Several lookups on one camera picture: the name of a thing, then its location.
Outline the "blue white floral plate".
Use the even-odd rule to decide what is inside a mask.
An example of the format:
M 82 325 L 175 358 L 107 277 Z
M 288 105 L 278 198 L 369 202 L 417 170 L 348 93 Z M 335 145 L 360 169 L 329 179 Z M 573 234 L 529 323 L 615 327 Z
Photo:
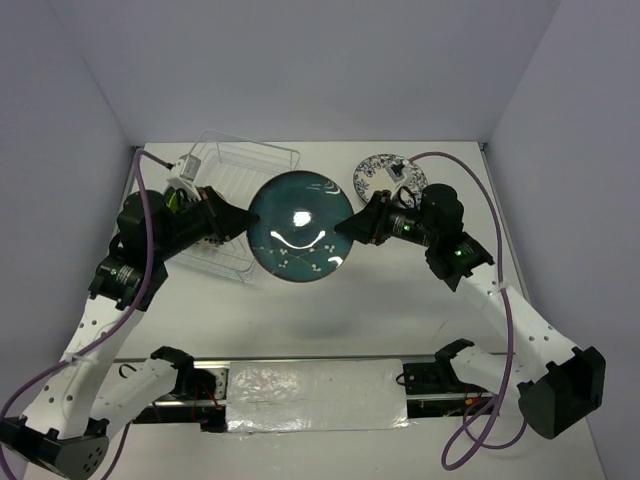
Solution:
M 363 204 L 367 204 L 375 191 L 391 192 L 393 182 L 385 171 L 385 167 L 396 161 L 408 160 L 395 154 L 376 154 L 362 160 L 355 168 L 352 176 L 353 187 Z M 422 169 L 411 163 L 407 171 L 411 178 L 400 189 L 394 202 L 404 208 L 416 208 L 420 204 L 422 190 L 428 186 L 428 180 Z

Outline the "dark green plate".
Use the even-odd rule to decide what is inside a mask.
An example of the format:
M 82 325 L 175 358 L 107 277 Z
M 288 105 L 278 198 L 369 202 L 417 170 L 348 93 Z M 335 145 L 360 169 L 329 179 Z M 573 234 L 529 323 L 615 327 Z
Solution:
M 259 217 L 247 231 L 256 262 L 292 283 L 321 280 L 344 263 L 353 241 L 335 227 L 353 214 L 343 189 L 319 173 L 295 170 L 266 182 L 249 211 Z

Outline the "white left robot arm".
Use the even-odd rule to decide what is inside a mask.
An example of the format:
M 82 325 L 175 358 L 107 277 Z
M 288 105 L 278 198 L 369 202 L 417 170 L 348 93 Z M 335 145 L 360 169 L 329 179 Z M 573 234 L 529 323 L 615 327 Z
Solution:
M 149 404 L 164 395 L 195 393 L 193 357 L 167 346 L 112 390 L 100 388 L 166 281 L 166 261 L 204 238 L 233 240 L 258 220 L 210 187 L 197 189 L 177 209 L 157 191 L 129 195 L 72 340 L 59 363 L 37 376 L 43 388 L 33 402 L 16 417 L 1 416 L 2 445 L 62 478 L 88 479 L 111 439 Z

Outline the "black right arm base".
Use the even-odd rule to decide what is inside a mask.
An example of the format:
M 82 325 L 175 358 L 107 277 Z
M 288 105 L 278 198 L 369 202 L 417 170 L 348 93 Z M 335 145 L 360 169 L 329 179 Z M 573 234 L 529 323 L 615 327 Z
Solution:
M 461 382 L 451 366 L 441 360 L 404 363 L 396 383 L 404 388 L 410 419 L 461 416 L 468 408 L 475 413 L 492 394 Z

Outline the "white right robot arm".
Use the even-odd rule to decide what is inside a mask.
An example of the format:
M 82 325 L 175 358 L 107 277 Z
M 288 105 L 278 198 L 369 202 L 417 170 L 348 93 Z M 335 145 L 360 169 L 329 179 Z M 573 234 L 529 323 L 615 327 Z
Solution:
M 335 230 L 363 244 L 397 238 L 425 247 L 435 276 L 512 342 L 515 358 L 505 399 L 537 434 L 554 439 L 601 406 L 606 361 L 596 348 L 581 349 L 561 334 L 503 283 L 492 255 L 465 232 L 463 214 L 448 185 L 426 187 L 413 209 L 395 205 L 390 192 L 377 191 Z

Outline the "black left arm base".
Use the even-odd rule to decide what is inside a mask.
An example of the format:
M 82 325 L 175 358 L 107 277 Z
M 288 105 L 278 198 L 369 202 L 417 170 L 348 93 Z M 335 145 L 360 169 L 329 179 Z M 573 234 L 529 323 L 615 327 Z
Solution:
M 133 424 L 192 425 L 201 432 L 225 433 L 229 375 L 229 363 L 196 361 L 181 392 L 152 402 Z

